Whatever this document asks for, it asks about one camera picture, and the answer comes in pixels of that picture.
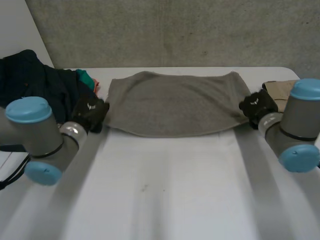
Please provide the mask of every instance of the gray wall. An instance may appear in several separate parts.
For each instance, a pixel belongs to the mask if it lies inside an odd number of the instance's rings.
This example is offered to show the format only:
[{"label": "gray wall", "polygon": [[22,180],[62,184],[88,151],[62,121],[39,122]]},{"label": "gray wall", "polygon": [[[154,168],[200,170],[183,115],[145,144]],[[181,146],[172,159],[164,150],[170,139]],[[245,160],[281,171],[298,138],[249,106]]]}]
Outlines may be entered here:
[{"label": "gray wall", "polygon": [[26,0],[56,68],[283,66],[320,78],[319,0]]}]

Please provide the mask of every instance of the beige cloth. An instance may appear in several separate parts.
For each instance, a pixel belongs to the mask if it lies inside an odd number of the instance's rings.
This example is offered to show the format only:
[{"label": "beige cloth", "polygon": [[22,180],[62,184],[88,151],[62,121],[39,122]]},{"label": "beige cloth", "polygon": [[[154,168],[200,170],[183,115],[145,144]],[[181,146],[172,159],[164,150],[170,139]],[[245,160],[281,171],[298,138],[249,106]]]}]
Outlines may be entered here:
[{"label": "beige cloth", "polygon": [[283,113],[285,111],[288,98],[290,96],[290,91],[293,88],[296,81],[297,80],[268,81],[264,83],[268,94],[278,105],[278,111],[280,113]]},{"label": "beige cloth", "polygon": [[249,95],[236,72],[201,77],[143,71],[112,80],[105,123],[143,137],[210,134],[247,122],[239,102]]}]

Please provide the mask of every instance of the white table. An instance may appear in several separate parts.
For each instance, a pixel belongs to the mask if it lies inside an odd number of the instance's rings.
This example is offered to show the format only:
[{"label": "white table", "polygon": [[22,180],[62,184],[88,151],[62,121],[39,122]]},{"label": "white table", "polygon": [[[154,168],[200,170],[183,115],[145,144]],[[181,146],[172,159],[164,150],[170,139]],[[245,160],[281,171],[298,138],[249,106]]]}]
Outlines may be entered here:
[{"label": "white table", "polygon": [[[140,71],[238,72],[251,91],[299,79],[283,67],[92,68],[100,96]],[[22,160],[13,153],[1,178]],[[188,138],[90,134],[57,186],[22,177],[0,192],[1,240],[318,240],[320,175],[292,174],[247,125]]]}]

